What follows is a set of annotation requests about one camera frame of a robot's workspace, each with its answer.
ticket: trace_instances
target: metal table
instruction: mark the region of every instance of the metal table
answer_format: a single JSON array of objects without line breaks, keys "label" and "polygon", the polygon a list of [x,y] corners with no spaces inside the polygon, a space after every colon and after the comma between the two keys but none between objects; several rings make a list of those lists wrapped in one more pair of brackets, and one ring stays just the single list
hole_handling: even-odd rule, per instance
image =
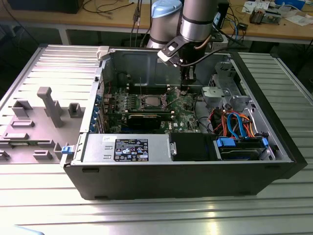
[{"label": "metal table", "polygon": [[[91,61],[87,61],[88,53],[94,53],[95,56],[96,47],[49,46],[48,49],[52,54],[46,56],[49,59],[44,59],[43,56],[48,50],[38,49],[2,99],[1,130],[5,126],[4,110],[9,112],[5,107],[5,101],[14,98],[15,93],[12,94],[12,91],[16,86],[27,87],[24,81],[30,80],[30,76],[34,75],[32,71],[39,69],[36,64],[44,62],[47,65],[46,69],[52,70],[56,69],[60,61],[73,57],[71,62],[67,62],[70,64],[69,67],[62,63],[59,65],[62,66],[60,68],[67,68],[69,74],[73,68],[81,68],[80,75],[69,75],[71,78],[68,78],[73,79],[72,82],[77,83],[76,85],[82,81],[78,80],[78,77],[85,73],[82,72],[82,68],[93,68],[90,73],[96,72],[97,61],[94,61],[93,57],[89,58]],[[291,137],[309,164],[304,170],[289,180],[275,181],[257,196],[86,201],[81,198],[58,164],[2,164],[0,165],[2,224],[21,225],[42,231],[46,235],[65,233],[291,235],[313,232],[313,107],[310,100],[312,96],[303,90],[296,78],[280,77],[278,70],[288,69],[275,64],[276,59],[267,60],[266,54],[241,53],[241,56],[249,65],[252,75],[258,77],[257,82],[275,107],[275,111],[280,113],[279,116],[284,116],[282,122],[292,133]],[[86,60],[75,61],[78,57]],[[266,65],[272,65],[271,69],[277,70],[277,75],[270,78],[271,82],[268,82],[266,77],[260,77],[258,73],[264,70]],[[56,81],[55,78],[48,77],[33,80],[47,83]],[[55,90],[58,87],[65,89],[64,86],[56,85]],[[77,99],[78,92],[72,92],[73,99]],[[308,103],[301,106],[299,102],[304,99]]]}]

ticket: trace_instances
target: cable on table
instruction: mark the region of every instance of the cable on table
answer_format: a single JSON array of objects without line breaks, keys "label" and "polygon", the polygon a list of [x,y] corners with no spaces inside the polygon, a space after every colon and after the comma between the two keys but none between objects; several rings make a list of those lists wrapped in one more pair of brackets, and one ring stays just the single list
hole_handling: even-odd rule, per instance
[{"label": "cable on table", "polygon": [[91,1],[93,1],[93,0],[88,0],[87,2],[85,2],[84,4],[83,4],[83,9],[85,10],[85,11],[88,11],[88,12],[91,12],[91,13],[107,13],[107,12],[111,12],[111,11],[115,11],[115,10],[117,10],[117,9],[120,9],[120,8],[123,8],[123,7],[126,7],[126,6],[130,6],[130,5],[133,5],[134,3],[133,2],[131,2],[130,4],[126,4],[126,5],[123,5],[123,6],[119,6],[119,7],[116,7],[116,8],[114,8],[114,9],[110,9],[110,10],[106,10],[106,11],[101,11],[101,10],[97,10],[97,11],[91,11],[91,10],[88,10],[88,9],[86,9],[86,5],[89,3],[89,2],[91,2]]}]

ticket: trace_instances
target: black cable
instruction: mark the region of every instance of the black cable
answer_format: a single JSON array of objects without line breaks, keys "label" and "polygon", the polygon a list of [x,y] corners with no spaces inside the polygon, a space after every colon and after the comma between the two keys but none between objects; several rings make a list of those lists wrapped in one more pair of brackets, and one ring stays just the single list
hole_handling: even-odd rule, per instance
[{"label": "black cable", "polygon": [[13,42],[14,37],[11,37],[9,34],[7,34],[7,33],[5,32],[5,29],[2,27],[1,24],[0,24],[0,27],[1,27],[0,32],[10,39],[10,42],[11,42],[11,44],[12,44],[12,46],[13,46],[14,48],[16,48],[16,49],[20,48],[20,49],[24,50],[25,52],[27,52],[29,55],[33,55],[32,52],[26,50],[25,48],[16,46],[16,45],[14,44],[14,42]]},{"label": "black cable", "polygon": [[137,36],[138,36],[138,30],[140,26],[140,20],[141,20],[141,6],[142,6],[142,0],[140,0],[140,7],[139,7],[139,18],[138,18],[138,24],[137,24],[137,30],[136,30],[136,37],[135,37],[135,47],[137,46]]},{"label": "black cable", "polygon": [[2,1],[3,7],[5,8],[6,12],[12,17],[12,19],[14,19],[16,21],[16,23],[18,23],[24,30],[25,32],[36,42],[37,45],[39,45],[38,41],[26,30],[26,28],[24,28],[24,26],[11,14],[11,12],[8,10],[8,8],[6,8],[4,1]]},{"label": "black cable", "polygon": [[85,6],[86,6],[87,3],[91,2],[91,1],[93,1],[93,0],[88,0],[87,2],[85,2],[85,3],[83,4],[83,9],[84,9],[85,11],[88,11],[88,12],[91,12],[91,13],[106,13],[106,12],[110,12],[110,11],[115,11],[115,10],[120,9],[120,8],[122,8],[122,7],[126,7],[126,6],[133,5],[133,2],[132,2],[132,3],[130,3],[130,4],[123,5],[123,6],[119,6],[119,7],[117,7],[117,8],[110,9],[110,10],[106,10],[106,11],[90,11],[90,10],[86,9]]},{"label": "black cable", "polygon": [[151,30],[151,27],[152,27],[152,0],[150,0],[150,27],[148,28],[147,32],[145,33],[145,35],[141,39],[139,47],[143,47],[143,43],[144,43],[149,31]]},{"label": "black cable", "polygon": [[223,31],[221,31],[217,26],[216,26],[216,24],[213,22],[213,26],[215,27],[215,29],[219,32],[219,33],[221,33],[221,34],[223,34],[226,38],[228,38],[229,40],[231,40],[231,41],[233,41],[233,42],[235,42],[235,43],[237,43],[237,44],[239,44],[239,45],[241,45],[241,46],[244,46],[241,42],[239,42],[238,40],[236,40],[236,39],[233,39],[232,37],[230,37],[230,36],[228,36],[227,34],[225,34]]},{"label": "black cable", "polygon": [[135,28],[135,23],[133,23],[133,26],[132,26],[132,29],[131,29],[131,35],[129,37],[129,46],[132,47],[132,34],[133,34],[133,31],[134,31],[134,28]]},{"label": "black cable", "polygon": [[139,18],[139,4],[140,4],[140,0],[137,1],[137,7],[135,9],[134,15],[133,15],[133,26],[131,29],[131,34],[130,34],[130,39],[129,39],[129,46],[132,47],[132,34],[135,28],[135,24],[138,21]]},{"label": "black cable", "polygon": [[225,48],[220,48],[220,49],[217,49],[217,50],[213,50],[211,51],[210,53],[206,54],[205,56],[201,57],[199,60],[196,60],[195,62],[193,63],[190,63],[190,64],[179,64],[179,66],[181,67],[188,67],[188,66],[193,66],[193,65],[196,65],[197,63],[200,63],[202,60],[206,59],[207,57],[215,54],[216,52],[219,52],[221,50],[227,50],[227,49],[246,49],[247,47],[225,47]]}]

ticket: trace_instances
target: blue latch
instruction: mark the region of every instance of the blue latch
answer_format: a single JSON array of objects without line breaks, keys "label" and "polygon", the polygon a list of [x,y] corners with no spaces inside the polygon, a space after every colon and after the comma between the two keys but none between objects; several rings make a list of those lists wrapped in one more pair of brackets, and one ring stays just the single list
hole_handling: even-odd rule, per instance
[{"label": "blue latch", "polygon": [[268,140],[266,138],[263,138],[262,142],[263,142],[265,147],[268,147]]},{"label": "blue latch", "polygon": [[62,154],[73,154],[75,151],[75,146],[74,145],[69,145],[69,146],[63,146],[61,153]]}]

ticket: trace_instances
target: blue connector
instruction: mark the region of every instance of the blue connector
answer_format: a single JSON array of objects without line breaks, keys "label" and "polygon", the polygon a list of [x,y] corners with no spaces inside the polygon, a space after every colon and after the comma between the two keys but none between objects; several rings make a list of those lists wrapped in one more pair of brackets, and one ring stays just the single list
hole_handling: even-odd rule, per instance
[{"label": "blue connector", "polygon": [[61,149],[62,154],[74,154],[75,152],[75,146],[69,145],[69,146],[63,146]]},{"label": "blue connector", "polygon": [[89,126],[89,130],[94,132],[94,126],[92,124]]},{"label": "blue connector", "polygon": [[265,147],[268,147],[268,140],[266,138],[262,138],[262,142]]}]

